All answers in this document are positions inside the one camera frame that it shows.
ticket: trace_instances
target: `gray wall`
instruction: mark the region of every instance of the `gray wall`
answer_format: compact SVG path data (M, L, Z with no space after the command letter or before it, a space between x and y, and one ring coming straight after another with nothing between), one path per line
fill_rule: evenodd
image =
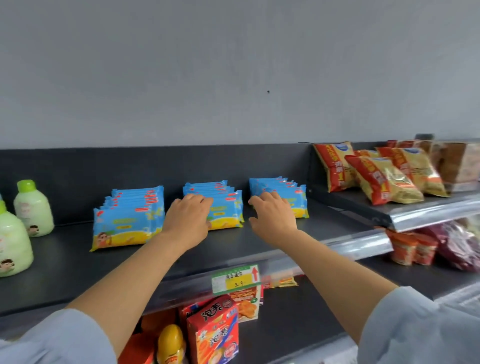
M0 148L479 137L479 19L479 0L1 0Z

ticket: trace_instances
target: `shirt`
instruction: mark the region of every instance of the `shirt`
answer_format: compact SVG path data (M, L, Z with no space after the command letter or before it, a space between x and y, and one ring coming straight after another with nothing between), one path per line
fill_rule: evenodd
M358 349L359 364L475 363L480 317L432 302L411 287L386 295L370 314ZM112 346L84 313L60 310L18 341L0 342L0 363L115 364Z

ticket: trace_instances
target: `hand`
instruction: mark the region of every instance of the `hand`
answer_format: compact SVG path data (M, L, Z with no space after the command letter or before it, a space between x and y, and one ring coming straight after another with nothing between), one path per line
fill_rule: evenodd
M182 200L176 199L165 215L161 235L169 235L180 243L185 251L197 246L207 237L208 212L213 198L204 198L201 194L188 194Z
M249 218L252 229L267 243L279 247L297 230L297 222L290 203L277 192L252 196L248 201L255 207L256 218Z

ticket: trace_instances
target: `price tag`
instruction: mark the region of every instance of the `price tag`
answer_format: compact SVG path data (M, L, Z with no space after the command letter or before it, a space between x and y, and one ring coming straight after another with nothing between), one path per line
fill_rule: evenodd
M243 290L260 284L258 265L239 267L220 273L212 277L212 291L214 294L224 294Z

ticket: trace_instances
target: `red arrow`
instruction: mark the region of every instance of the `red arrow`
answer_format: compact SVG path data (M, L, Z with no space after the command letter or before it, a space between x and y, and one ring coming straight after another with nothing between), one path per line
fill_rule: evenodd
M258 273L257 267L253 267L253 269L252 269L252 274L253 274L253 280L254 280L255 282L258 281L257 273Z

